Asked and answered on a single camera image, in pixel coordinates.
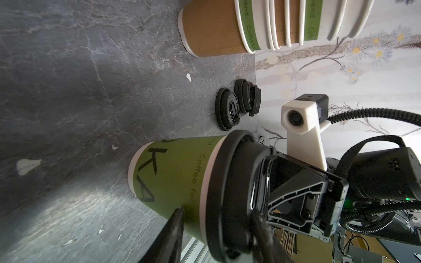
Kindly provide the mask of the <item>green paper coffee cup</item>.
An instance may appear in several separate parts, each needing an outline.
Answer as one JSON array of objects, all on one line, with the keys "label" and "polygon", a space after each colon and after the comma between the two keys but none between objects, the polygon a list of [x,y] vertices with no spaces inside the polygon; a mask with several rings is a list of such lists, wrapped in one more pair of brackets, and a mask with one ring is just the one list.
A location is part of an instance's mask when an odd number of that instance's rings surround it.
[{"label": "green paper coffee cup", "polygon": [[202,242],[211,174],[225,136],[167,139],[142,146],[132,157],[128,184],[134,195],[169,219],[184,207],[184,229]]}]

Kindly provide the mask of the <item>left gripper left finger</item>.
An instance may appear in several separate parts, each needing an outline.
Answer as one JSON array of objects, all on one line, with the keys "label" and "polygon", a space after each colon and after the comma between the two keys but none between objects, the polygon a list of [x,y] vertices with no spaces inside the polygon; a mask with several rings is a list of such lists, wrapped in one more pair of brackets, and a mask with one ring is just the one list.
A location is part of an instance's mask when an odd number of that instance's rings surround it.
[{"label": "left gripper left finger", "polygon": [[139,263],[179,263],[182,254],[185,209],[177,208]]}]

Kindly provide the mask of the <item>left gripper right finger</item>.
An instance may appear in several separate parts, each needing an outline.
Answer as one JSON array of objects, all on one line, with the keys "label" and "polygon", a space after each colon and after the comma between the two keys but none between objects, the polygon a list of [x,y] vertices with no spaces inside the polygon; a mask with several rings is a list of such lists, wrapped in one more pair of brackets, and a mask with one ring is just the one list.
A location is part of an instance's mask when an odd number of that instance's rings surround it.
[{"label": "left gripper right finger", "polygon": [[250,232],[254,263],[293,263],[257,210],[251,212]]}]

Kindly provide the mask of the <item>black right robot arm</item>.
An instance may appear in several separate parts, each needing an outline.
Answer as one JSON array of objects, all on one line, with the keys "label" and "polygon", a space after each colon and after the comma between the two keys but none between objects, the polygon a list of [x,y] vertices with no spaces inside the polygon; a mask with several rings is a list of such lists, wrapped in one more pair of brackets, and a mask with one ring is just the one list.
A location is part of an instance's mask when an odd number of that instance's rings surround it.
[{"label": "black right robot arm", "polygon": [[421,209],[421,164],[397,135],[371,141],[393,149],[363,152],[364,140],[341,159],[326,158],[321,132],[340,121],[377,117],[419,126],[419,114],[389,108],[366,108],[328,116],[315,103],[294,101],[282,107],[287,152],[279,153],[271,177],[266,221],[274,226],[322,237],[336,231],[420,245],[421,232],[409,212]]}]

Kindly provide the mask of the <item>black cup lid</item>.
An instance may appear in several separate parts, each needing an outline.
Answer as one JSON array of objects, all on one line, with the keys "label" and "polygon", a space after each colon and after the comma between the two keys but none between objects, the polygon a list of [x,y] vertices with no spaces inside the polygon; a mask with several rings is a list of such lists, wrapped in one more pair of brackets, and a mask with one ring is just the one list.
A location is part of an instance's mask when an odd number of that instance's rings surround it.
[{"label": "black cup lid", "polygon": [[252,249],[251,215],[268,211],[274,148],[246,130],[228,134],[212,165],[206,195],[206,243],[213,258],[234,262]]}]

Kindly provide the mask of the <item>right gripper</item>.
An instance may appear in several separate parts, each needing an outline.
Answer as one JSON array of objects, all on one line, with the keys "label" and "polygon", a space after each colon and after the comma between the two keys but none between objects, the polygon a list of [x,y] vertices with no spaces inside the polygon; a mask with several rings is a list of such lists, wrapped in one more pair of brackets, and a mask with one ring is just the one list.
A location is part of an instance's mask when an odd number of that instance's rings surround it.
[{"label": "right gripper", "polygon": [[269,225],[306,235],[313,229],[323,237],[335,233],[349,189],[344,178],[279,152],[270,183]]}]

